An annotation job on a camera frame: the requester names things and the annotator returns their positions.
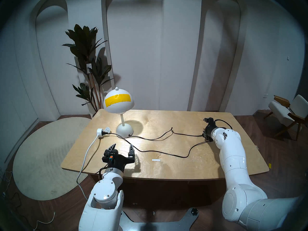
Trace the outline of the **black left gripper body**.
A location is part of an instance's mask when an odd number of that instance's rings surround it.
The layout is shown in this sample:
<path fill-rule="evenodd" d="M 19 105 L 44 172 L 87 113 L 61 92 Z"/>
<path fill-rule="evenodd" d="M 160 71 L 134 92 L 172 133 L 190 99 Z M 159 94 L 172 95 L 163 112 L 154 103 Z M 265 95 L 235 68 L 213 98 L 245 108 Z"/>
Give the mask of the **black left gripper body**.
<path fill-rule="evenodd" d="M 125 157 L 119 154 L 116 149 L 110 152 L 106 149 L 102 161 L 107 163 L 107 168 L 116 168 L 123 173 L 127 164 L 135 163 L 135 157 L 129 157 L 129 154 L 128 157 Z"/>

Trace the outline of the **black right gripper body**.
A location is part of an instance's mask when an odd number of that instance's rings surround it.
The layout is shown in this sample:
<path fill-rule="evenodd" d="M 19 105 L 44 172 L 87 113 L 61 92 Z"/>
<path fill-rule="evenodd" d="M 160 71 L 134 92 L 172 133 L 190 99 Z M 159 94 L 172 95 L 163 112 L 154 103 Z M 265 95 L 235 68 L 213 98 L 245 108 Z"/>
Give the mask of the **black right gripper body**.
<path fill-rule="evenodd" d="M 212 132 L 217 129 L 217 125 L 216 123 L 208 123 L 208 125 L 205 127 L 204 131 L 203 131 L 203 137 L 205 139 L 206 142 L 213 142 L 213 138 L 212 138 Z"/>

